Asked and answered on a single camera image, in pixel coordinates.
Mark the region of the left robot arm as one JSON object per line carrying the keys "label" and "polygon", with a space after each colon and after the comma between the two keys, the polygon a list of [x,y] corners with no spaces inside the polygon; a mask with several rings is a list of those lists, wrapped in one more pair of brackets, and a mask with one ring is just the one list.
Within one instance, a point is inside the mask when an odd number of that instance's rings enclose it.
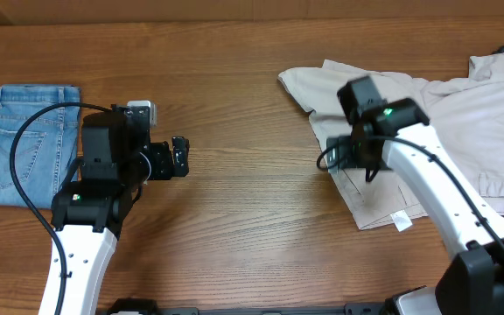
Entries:
{"label": "left robot arm", "polygon": [[52,314],[57,306],[64,314],[95,313],[123,221],[144,184],[188,174],[187,139],[151,141],[157,113],[151,101],[129,101],[84,117],[82,155],[52,199],[59,239],[52,245],[40,313]]}

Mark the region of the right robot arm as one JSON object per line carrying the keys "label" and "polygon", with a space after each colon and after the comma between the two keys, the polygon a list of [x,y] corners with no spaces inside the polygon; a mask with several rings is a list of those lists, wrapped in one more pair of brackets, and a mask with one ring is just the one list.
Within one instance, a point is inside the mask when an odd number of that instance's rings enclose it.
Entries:
{"label": "right robot arm", "polygon": [[394,171],[437,227],[451,262],[435,287],[380,303],[348,304],[346,314],[504,314],[504,217],[475,191],[411,98],[389,102],[368,77],[350,80],[337,98],[352,126],[321,152],[325,169],[361,168],[365,180]]}

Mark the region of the beige cotton shorts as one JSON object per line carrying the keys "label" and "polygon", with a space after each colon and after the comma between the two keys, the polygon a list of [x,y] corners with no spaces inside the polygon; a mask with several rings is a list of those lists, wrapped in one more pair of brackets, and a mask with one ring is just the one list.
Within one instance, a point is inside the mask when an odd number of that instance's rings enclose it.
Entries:
{"label": "beige cotton shorts", "polygon": [[337,92],[348,81],[370,76],[389,102],[412,98],[430,118],[440,142],[480,196],[504,216],[504,53],[469,59],[469,74],[428,81],[406,73],[376,72],[325,60],[278,75],[285,91],[308,113],[322,149],[351,127]]}

